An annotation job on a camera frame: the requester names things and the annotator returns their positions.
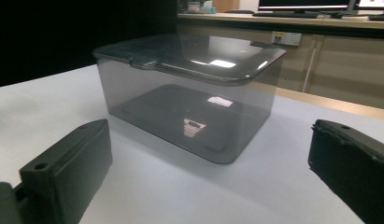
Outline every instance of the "power socket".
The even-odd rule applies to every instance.
[[[301,39],[302,34],[275,31],[271,36],[271,43],[279,45],[299,46]]]

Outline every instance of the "container lid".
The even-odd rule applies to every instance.
[[[154,35],[95,49],[93,55],[220,85],[244,85],[285,54],[275,45],[209,35]]]

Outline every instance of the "gray translucent box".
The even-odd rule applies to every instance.
[[[270,115],[285,50],[207,35],[96,49],[108,112],[215,163],[234,161]]]

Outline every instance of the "monitor screen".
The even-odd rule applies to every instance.
[[[358,0],[356,9],[384,10],[384,0]]]
[[[348,3],[349,0],[260,0],[258,11],[347,10]]]

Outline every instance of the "black wall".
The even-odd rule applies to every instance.
[[[176,31],[177,0],[20,1],[0,6],[0,86],[95,63],[92,50]]]

